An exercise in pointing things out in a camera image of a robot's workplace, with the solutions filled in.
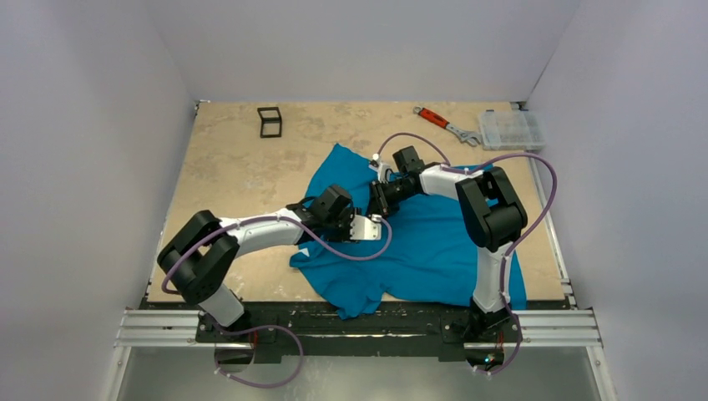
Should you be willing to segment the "blue t-shirt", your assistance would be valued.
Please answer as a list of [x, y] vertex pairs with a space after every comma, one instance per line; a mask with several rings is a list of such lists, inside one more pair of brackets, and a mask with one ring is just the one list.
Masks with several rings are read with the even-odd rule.
[[333, 243], [330, 251], [308, 241], [290, 259], [315, 292], [342, 319], [371, 314], [384, 294], [410, 302], [467, 306], [477, 278], [477, 247], [466, 232], [459, 204], [416, 195], [388, 218], [384, 240]]

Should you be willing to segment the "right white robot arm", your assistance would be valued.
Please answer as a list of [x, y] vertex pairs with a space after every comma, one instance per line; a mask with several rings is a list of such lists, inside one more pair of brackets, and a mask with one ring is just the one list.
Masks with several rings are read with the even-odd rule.
[[377, 179], [369, 184], [367, 212], [389, 217], [400, 204], [415, 195], [440, 195], [460, 205], [463, 222], [472, 242], [478, 247], [478, 273], [470, 298], [467, 330], [476, 338], [488, 340], [509, 318], [505, 293], [509, 273], [502, 267], [511, 247], [528, 224], [528, 215], [503, 169], [454, 169], [441, 163], [426, 164], [408, 146], [393, 154], [398, 176], [379, 154], [370, 167]]

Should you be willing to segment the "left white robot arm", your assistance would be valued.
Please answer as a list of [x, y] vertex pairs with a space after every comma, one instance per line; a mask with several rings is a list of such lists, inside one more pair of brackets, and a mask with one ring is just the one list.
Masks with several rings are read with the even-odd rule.
[[225, 285], [233, 261], [274, 246], [308, 241], [377, 240], [379, 226], [353, 205], [338, 185], [270, 214], [240, 219], [218, 218], [211, 211], [195, 213], [163, 247], [157, 264], [164, 288], [173, 287], [183, 300], [216, 321], [227, 341], [246, 336], [249, 319], [240, 299]]

